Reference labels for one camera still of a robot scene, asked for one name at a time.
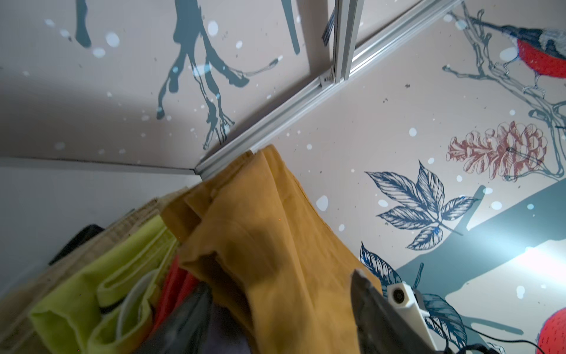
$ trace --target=decorative wallpaper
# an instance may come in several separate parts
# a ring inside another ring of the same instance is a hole
[[[415,0],[369,2],[369,36]],[[192,168],[330,67],[328,0],[0,5],[0,153]]]
[[[566,4],[445,14],[272,143],[385,287],[423,295],[439,348],[566,348]]]

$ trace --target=blue leaf drawing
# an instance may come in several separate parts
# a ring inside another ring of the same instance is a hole
[[[427,226],[421,230],[413,243],[407,246],[415,251],[430,250],[442,241],[442,230],[438,226]]]
[[[443,220],[456,220],[471,208],[477,199],[472,197],[458,197],[448,201],[442,207],[441,215]]]
[[[488,346],[490,346],[491,348],[493,348],[494,350],[498,351],[499,354],[505,354],[505,348],[503,348],[502,346],[495,344],[495,343],[490,343],[490,342],[486,342],[486,344]]]
[[[393,172],[366,172],[378,188],[394,201],[417,211],[425,211],[425,199],[413,181]]]
[[[401,283],[401,277],[386,261],[379,258],[375,253],[368,251],[362,242],[362,248],[359,250],[359,261],[363,263],[381,282],[381,290],[383,297],[387,298],[387,286],[391,284]]]
[[[378,216],[398,229],[408,230],[423,228],[434,221],[424,211],[417,211],[407,207],[395,207]]]
[[[419,161],[419,177],[417,180],[417,189],[424,197],[426,208],[436,214],[444,204],[444,185],[438,177],[430,172]]]
[[[468,336],[463,326],[462,318],[443,298],[434,294],[423,294],[424,307],[431,317],[425,318],[428,328],[432,329],[442,337],[442,331],[435,326],[432,319],[442,325],[448,340],[454,343],[459,349],[466,345]],[[451,321],[446,321],[440,317],[445,317]]]

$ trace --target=clothing pile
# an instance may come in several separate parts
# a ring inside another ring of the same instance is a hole
[[[365,267],[272,146],[75,244],[0,302],[0,351],[359,353]]]

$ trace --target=red fabric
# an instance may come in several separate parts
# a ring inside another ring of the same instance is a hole
[[[184,269],[179,268],[179,256],[175,256],[169,273],[163,284],[161,298],[157,305],[155,321],[151,328],[153,334],[167,317],[176,309],[199,283],[198,279]]]

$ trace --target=red-breasted bird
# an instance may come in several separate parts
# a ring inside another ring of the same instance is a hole
[[[566,79],[565,30],[521,28],[511,25],[497,26],[474,18],[470,20],[472,23],[501,32],[515,44],[518,55],[504,66],[520,58],[529,68],[533,69],[535,74],[534,85],[525,87],[523,93],[532,88],[541,91],[544,97],[544,90],[538,87],[538,78],[541,75]]]

